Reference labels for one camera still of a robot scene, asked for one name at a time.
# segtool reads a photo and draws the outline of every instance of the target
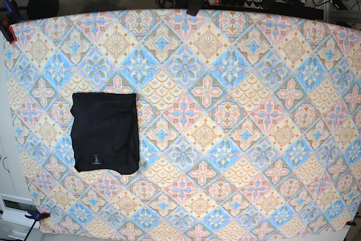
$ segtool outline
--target black t-shirt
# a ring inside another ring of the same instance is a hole
[[[112,169],[132,174],[139,169],[139,135],[135,94],[74,93],[71,137],[75,169]]]

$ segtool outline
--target power strip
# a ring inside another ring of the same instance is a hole
[[[244,8],[256,8],[263,10],[261,7],[262,0],[208,0],[211,6],[222,6],[222,7],[244,7]]]

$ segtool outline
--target floral pattern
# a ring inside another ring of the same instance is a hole
[[[11,117],[44,233],[274,240],[361,201],[360,34],[234,11],[96,12],[13,25]],[[137,93],[139,170],[77,172],[72,94]]]

